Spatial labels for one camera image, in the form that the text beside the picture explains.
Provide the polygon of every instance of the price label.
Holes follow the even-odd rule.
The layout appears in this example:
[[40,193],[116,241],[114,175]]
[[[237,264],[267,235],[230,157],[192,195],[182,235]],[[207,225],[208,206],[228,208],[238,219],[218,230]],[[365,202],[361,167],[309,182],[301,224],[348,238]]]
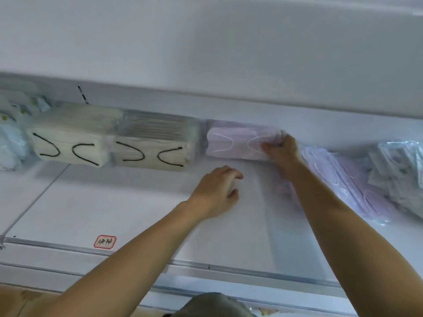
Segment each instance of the price label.
[[101,234],[94,243],[94,248],[112,249],[116,242],[116,236]]

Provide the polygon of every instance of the plastic bag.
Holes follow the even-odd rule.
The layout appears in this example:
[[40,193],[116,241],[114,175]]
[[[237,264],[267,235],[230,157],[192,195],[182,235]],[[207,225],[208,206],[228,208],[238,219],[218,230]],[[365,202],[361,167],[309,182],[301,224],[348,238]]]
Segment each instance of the plastic bag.
[[26,132],[41,159],[99,168],[110,160],[106,135],[122,114],[119,109],[61,103],[35,118]]
[[[310,170],[360,217],[382,225],[395,218],[395,206],[385,198],[383,190],[368,184],[368,173],[361,161],[355,162],[323,148],[301,147],[301,154]],[[288,192],[300,206],[290,182],[283,183],[282,191]]]
[[25,131],[5,112],[0,112],[0,129],[8,140],[8,147],[20,160],[25,160],[31,154],[31,145]]
[[207,133],[206,154],[218,158],[268,160],[261,144],[282,143],[280,130],[235,122],[214,121]]
[[384,190],[402,210],[423,218],[423,144],[383,142],[369,155],[374,167],[368,183]]
[[16,170],[20,165],[18,155],[13,151],[5,133],[0,130],[0,170]]
[[182,171],[202,153],[202,137],[198,119],[128,110],[110,147],[117,165]]

